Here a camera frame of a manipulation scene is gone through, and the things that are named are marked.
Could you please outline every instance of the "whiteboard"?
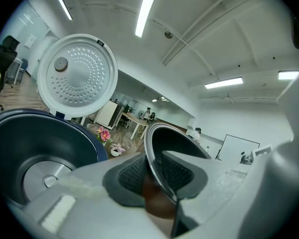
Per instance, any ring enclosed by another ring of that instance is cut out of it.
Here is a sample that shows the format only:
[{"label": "whiteboard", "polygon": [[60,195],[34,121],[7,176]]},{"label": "whiteboard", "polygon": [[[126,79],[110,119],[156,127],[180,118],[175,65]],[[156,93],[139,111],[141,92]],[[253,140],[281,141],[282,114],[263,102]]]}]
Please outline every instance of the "whiteboard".
[{"label": "whiteboard", "polygon": [[259,145],[257,142],[227,134],[216,158],[226,162],[240,163],[241,157],[243,156],[241,155],[242,152],[249,155],[252,150],[259,148]]}]

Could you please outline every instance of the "person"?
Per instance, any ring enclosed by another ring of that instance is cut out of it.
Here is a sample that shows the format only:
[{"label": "person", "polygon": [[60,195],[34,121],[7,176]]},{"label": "person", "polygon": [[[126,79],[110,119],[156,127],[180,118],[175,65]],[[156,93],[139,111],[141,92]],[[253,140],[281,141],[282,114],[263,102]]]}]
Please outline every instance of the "person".
[{"label": "person", "polygon": [[148,124],[152,124],[154,122],[154,119],[155,119],[155,113],[152,113],[148,118]]},{"label": "person", "polygon": [[126,105],[123,112],[125,112],[127,114],[129,112],[129,108],[130,108],[129,105]]},{"label": "person", "polygon": [[150,107],[148,107],[148,110],[143,115],[143,120],[148,120],[150,116]]},{"label": "person", "polygon": [[201,133],[201,129],[199,127],[195,128],[195,131],[192,131],[189,134],[189,137],[192,138],[193,140],[195,140],[195,142],[197,142],[199,144],[200,142],[200,133]]}]

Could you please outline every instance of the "flower pot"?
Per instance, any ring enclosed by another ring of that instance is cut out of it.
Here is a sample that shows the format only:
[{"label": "flower pot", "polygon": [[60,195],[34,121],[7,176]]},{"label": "flower pot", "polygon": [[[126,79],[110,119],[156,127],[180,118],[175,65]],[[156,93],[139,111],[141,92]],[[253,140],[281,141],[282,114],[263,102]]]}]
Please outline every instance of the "flower pot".
[{"label": "flower pot", "polygon": [[100,138],[100,136],[98,135],[98,136],[96,136],[96,139],[103,145],[103,146],[105,146],[105,144],[106,144],[106,142],[107,142],[107,140],[106,141],[103,141],[101,138]]},{"label": "flower pot", "polygon": [[121,154],[119,153],[119,151],[117,149],[111,149],[111,155],[113,157],[117,157],[117,156],[119,156]]}]

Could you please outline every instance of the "white cabinet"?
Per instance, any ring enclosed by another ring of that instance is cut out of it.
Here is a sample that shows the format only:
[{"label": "white cabinet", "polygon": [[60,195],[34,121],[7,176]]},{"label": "white cabinet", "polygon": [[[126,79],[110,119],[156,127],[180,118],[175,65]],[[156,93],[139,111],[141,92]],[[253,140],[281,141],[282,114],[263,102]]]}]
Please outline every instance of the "white cabinet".
[{"label": "white cabinet", "polygon": [[94,122],[108,126],[118,105],[108,101],[101,109],[98,110]]}]

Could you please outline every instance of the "perforated lid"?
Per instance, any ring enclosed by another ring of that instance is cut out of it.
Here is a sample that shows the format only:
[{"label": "perforated lid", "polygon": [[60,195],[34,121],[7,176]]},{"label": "perforated lid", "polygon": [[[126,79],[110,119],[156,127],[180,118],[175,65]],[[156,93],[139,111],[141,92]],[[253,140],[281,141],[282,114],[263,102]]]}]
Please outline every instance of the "perforated lid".
[{"label": "perforated lid", "polygon": [[111,98],[118,67],[110,48],[98,38],[73,34],[54,43],[38,69],[38,89],[50,113],[65,120],[94,113]]}]

